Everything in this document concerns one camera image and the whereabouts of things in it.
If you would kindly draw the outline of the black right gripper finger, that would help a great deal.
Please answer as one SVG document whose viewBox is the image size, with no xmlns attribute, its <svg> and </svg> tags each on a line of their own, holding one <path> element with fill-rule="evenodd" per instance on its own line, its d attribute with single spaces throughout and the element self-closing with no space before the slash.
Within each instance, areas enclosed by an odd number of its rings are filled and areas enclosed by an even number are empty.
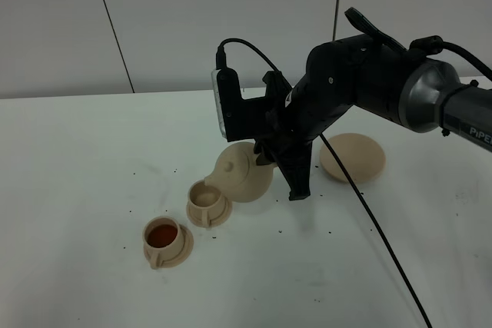
<svg viewBox="0 0 492 328">
<path fill-rule="evenodd" d="M 267 166 L 275 164 L 275 159 L 272 157 L 270 151 L 262 143 L 255 143 L 253 149 L 255 155 L 255 163 L 257 166 Z"/>
<path fill-rule="evenodd" d="M 311 195 L 311 155 L 311 142 L 295 144 L 274 155 L 275 161 L 289 185 L 289 200 L 304 200 Z"/>
</svg>

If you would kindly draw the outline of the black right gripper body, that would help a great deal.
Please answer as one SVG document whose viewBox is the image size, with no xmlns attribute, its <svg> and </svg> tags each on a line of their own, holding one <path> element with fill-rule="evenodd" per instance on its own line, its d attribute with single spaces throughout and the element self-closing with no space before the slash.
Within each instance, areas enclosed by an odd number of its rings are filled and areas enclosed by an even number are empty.
<svg viewBox="0 0 492 328">
<path fill-rule="evenodd" d="M 272 157 L 295 144 L 311 142 L 346 112 L 346 74 L 337 70 L 310 70 L 294 86 L 280 72 L 263 77 L 265 94 L 275 100 L 267 113 L 273 132 L 262 143 Z"/>
</svg>

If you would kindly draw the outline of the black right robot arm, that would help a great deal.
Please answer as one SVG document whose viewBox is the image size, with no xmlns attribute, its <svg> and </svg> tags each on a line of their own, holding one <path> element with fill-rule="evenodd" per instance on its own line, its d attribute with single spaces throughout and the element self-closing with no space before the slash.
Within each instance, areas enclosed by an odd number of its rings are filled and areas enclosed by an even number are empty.
<svg viewBox="0 0 492 328">
<path fill-rule="evenodd" d="M 311 193 L 313 140 L 353 106 L 417 133 L 440 128 L 490 149 L 490 91 L 477 82 L 462 83 L 454 67 L 436 55 L 451 51 L 489 78 L 482 61 L 437 35 L 404 47 L 357 9 L 345 15 L 358 35 L 310 52 L 303 78 L 269 115 L 273 133 L 254 146 L 257 164 L 280 168 L 291 200 Z"/>
</svg>

